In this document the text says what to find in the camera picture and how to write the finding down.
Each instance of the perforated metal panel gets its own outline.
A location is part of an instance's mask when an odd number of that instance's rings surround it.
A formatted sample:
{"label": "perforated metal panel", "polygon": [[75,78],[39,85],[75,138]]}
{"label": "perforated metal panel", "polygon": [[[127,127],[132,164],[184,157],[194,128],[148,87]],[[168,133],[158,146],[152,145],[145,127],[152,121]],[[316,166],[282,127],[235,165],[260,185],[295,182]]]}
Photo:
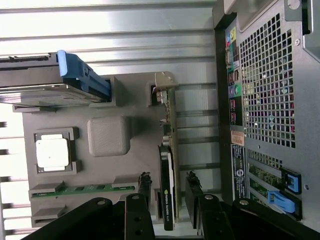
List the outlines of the perforated metal panel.
{"label": "perforated metal panel", "polygon": [[292,33],[280,14],[240,44],[240,59],[246,137],[295,148]]}
{"label": "perforated metal panel", "polygon": [[270,167],[273,167],[275,169],[279,169],[282,167],[281,160],[256,151],[248,150],[248,157],[257,160],[258,162],[261,162],[263,164],[269,165]]}

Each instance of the warning label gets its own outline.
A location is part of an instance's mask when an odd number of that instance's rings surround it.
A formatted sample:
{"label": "warning label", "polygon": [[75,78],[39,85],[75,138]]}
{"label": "warning label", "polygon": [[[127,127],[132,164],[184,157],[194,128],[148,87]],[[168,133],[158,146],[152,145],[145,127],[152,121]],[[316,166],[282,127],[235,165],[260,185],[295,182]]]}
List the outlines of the warning label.
{"label": "warning label", "polygon": [[244,146],[245,134],[242,131],[231,131],[231,143]]}
{"label": "warning label", "polygon": [[244,148],[231,144],[234,200],[246,197]]}

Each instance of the ventilation grille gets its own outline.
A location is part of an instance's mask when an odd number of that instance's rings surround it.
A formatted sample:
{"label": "ventilation grille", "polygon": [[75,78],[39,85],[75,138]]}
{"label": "ventilation grille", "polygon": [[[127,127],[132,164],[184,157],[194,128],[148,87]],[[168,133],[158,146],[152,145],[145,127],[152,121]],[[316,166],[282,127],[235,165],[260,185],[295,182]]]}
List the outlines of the ventilation grille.
{"label": "ventilation grille", "polygon": [[282,167],[281,160],[276,159],[271,156],[264,155],[264,154],[256,152],[256,151],[248,150],[248,156],[249,156],[249,158],[252,158],[258,162],[266,164],[266,165],[273,167],[275,169],[280,169]]}
{"label": "ventilation grille", "polygon": [[291,31],[276,15],[240,44],[245,136],[296,147]]}

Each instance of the blue plastic clip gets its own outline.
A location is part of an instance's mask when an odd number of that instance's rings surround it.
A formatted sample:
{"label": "blue plastic clip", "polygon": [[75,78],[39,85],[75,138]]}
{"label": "blue plastic clip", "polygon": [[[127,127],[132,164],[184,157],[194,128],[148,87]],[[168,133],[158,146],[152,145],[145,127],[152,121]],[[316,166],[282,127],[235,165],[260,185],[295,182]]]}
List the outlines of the blue plastic clip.
{"label": "blue plastic clip", "polygon": [[291,189],[292,191],[294,191],[295,193],[299,192],[299,179],[295,176],[291,176],[291,175],[287,175],[288,176],[288,180],[290,181],[290,183],[288,183],[287,187],[289,189]]}
{"label": "blue plastic clip", "polygon": [[268,202],[269,204],[277,205],[287,213],[292,214],[296,211],[295,203],[283,196],[279,191],[268,191]]}
{"label": "blue plastic clip", "polygon": [[66,53],[64,50],[57,52],[60,76],[62,78],[73,78],[81,82],[81,89],[89,92],[89,88],[110,97],[110,84],[94,72],[77,55]]}

